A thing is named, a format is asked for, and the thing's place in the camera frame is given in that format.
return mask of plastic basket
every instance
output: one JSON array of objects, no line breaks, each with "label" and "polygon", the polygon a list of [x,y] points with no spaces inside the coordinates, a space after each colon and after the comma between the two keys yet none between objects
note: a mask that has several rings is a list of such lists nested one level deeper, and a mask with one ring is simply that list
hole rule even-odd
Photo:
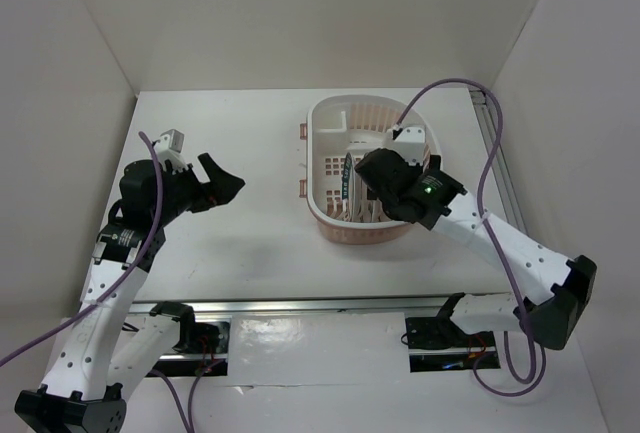
[{"label": "plastic basket", "polygon": [[[410,224],[384,218],[376,223],[341,221],[332,216],[346,207],[341,197],[342,170],[347,152],[357,163],[371,150],[383,146],[391,128],[406,105],[380,96],[345,95],[320,101],[309,110],[307,123],[300,125],[300,137],[307,140],[307,178],[300,182],[300,196],[318,220],[328,240],[349,245],[369,245],[393,240],[405,234]],[[404,125],[425,129],[425,165],[440,145],[429,124],[414,110]]]}]

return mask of tabletop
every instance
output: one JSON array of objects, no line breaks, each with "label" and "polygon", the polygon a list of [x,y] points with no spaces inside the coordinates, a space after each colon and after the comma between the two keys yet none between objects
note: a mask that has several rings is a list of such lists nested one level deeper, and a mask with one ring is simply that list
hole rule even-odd
[{"label": "tabletop", "polygon": [[[175,128],[183,156],[205,180],[197,155],[209,152],[247,185],[229,205],[184,214],[166,229],[167,242],[137,301],[351,298],[447,295],[508,290],[504,273],[464,247],[414,226],[375,246],[325,240],[299,180],[306,149],[299,124],[309,108],[334,95],[371,94],[408,103],[416,89],[311,89],[142,92],[126,138],[109,205],[119,198],[124,167],[148,157],[137,136]],[[465,88],[440,88],[415,106],[433,128],[447,173],[475,191],[487,158]],[[493,174],[486,204],[504,217]]]}]

